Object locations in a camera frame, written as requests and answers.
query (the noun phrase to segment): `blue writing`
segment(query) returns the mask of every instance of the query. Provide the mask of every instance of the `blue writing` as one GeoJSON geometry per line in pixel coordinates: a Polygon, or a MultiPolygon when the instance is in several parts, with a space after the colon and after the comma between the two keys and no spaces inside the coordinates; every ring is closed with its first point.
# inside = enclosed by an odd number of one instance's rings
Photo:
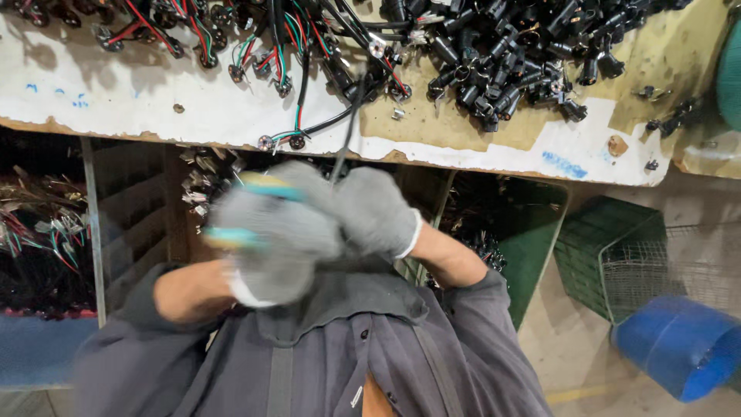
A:
{"type": "Polygon", "coordinates": [[[583,178],[588,173],[584,170],[584,168],[574,165],[573,163],[569,162],[564,157],[560,157],[553,152],[543,152],[543,159],[547,163],[551,165],[555,165],[556,168],[563,171],[564,174],[566,174],[567,177],[574,177],[574,178],[583,178]]]}

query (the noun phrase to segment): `work glove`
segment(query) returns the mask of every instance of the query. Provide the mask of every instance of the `work glove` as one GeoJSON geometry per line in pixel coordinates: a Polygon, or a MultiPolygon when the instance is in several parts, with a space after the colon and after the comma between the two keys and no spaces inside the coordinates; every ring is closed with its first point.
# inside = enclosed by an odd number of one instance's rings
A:
{"type": "Polygon", "coordinates": [[[422,216],[407,204],[387,172],[355,168],[333,191],[330,210],[362,254],[380,252],[400,259],[416,245],[422,216]]]}
{"type": "MultiPolygon", "coordinates": [[[[271,173],[243,174],[242,184],[212,210],[204,233],[209,245],[227,250],[229,285],[245,306],[298,300],[313,282],[316,262],[338,257],[344,246],[338,222],[307,203],[308,193],[290,183],[297,178],[295,168],[271,173]]],[[[321,192],[328,194],[328,184],[323,186],[321,192]]]]}

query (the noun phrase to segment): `wire mesh basket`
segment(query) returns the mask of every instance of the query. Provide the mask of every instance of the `wire mesh basket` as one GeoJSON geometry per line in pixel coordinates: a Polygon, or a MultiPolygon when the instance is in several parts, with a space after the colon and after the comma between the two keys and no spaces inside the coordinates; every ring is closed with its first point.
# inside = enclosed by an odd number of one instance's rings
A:
{"type": "MultiPolygon", "coordinates": [[[[658,211],[607,197],[569,217],[554,249],[567,294],[613,324],[661,295],[741,319],[741,223],[661,226],[658,211]]],[[[741,369],[730,385],[741,393],[741,369]]]]}

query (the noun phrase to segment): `wire bundle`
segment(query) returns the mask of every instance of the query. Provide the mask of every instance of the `wire bundle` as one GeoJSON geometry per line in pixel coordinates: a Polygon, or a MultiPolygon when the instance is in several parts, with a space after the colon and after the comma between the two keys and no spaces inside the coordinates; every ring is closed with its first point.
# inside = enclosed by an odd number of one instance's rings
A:
{"type": "Polygon", "coordinates": [[[0,309],[43,319],[94,316],[87,203],[54,178],[0,186],[0,309]]]}

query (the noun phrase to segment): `blue bucket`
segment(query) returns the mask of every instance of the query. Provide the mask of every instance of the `blue bucket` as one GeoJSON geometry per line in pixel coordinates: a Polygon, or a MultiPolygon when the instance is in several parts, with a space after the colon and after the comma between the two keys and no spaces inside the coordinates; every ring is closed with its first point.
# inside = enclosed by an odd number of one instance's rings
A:
{"type": "Polygon", "coordinates": [[[654,298],[611,341],[682,402],[724,384],[741,363],[741,321],[684,297],[654,298]]]}

